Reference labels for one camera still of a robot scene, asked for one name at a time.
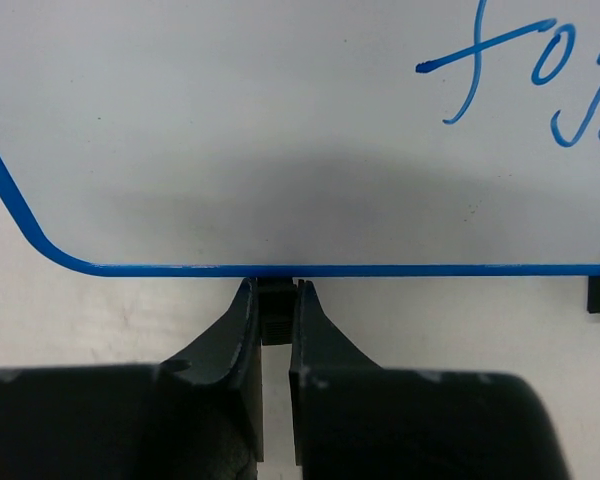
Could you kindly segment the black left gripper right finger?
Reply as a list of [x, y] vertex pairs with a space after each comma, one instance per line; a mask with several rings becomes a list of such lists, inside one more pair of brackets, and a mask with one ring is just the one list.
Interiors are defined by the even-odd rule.
[[365, 441], [355, 415], [362, 381], [382, 368], [326, 315], [313, 282], [301, 280], [293, 310], [289, 383], [295, 459], [329, 464]]

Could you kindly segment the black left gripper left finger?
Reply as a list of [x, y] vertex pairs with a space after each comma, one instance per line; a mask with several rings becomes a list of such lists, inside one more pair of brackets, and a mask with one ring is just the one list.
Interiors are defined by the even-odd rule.
[[264, 459], [258, 286], [241, 281], [227, 311], [160, 365], [157, 454], [171, 463]]

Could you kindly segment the blue framed whiteboard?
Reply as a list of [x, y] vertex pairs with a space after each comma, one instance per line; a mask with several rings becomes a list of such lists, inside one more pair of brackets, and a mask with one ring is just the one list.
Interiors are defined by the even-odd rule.
[[0, 198], [98, 276], [600, 275], [600, 1], [0, 1]]

